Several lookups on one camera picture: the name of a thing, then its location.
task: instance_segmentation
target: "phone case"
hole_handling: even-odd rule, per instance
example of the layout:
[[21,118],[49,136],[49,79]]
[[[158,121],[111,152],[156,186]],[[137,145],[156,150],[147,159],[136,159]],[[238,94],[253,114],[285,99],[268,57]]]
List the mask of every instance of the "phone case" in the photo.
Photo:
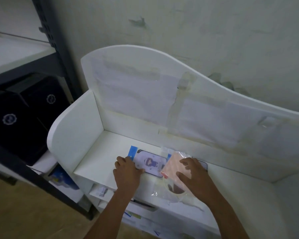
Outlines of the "phone case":
[[137,169],[145,169],[145,172],[149,174],[162,177],[163,175],[160,172],[167,163],[167,159],[156,154],[138,150],[133,162]]

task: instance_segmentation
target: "right hand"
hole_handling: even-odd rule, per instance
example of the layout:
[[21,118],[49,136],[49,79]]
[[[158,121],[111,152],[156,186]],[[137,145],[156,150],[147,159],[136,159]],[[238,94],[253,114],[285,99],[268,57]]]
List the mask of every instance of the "right hand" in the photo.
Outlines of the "right hand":
[[181,172],[176,172],[176,175],[194,196],[209,206],[220,195],[220,192],[208,175],[207,170],[196,158],[183,158],[180,162],[186,166],[186,169],[191,170],[192,178],[188,178]]

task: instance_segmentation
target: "left hand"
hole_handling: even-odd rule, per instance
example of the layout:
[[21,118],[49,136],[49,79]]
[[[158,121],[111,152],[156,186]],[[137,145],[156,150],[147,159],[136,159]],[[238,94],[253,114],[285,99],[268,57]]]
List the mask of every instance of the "left hand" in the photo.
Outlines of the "left hand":
[[117,190],[124,191],[124,194],[131,199],[140,185],[141,174],[144,173],[145,170],[137,170],[130,157],[117,157],[116,159],[116,169],[113,170],[113,174]]

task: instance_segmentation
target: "pink item in plastic bag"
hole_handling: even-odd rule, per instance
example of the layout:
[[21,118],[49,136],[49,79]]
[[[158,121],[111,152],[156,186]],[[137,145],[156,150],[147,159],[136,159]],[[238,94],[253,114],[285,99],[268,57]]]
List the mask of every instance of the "pink item in plastic bag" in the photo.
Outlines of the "pink item in plastic bag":
[[175,185],[177,185],[182,190],[190,192],[187,186],[176,175],[176,172],[179,171],[188,178],[192,177],[190,170],[186,170],[185,166],[180,162],[180,160],[183,158],[184,157],[179,152],[174,152],[162,169],[161,174],[165,179],[170,178],[175,183]]

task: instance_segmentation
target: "forearm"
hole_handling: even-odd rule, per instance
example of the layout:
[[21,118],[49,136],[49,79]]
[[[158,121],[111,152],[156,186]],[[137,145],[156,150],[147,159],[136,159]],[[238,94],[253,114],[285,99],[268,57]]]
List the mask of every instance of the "forearm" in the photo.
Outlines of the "forearm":
[[208,207],[215,217],[222,239],[249,238],[234,209],[220,193]]
[[124,194],[124,191],[117,190],[84,239],[115,239],[130,200],[130,196]]

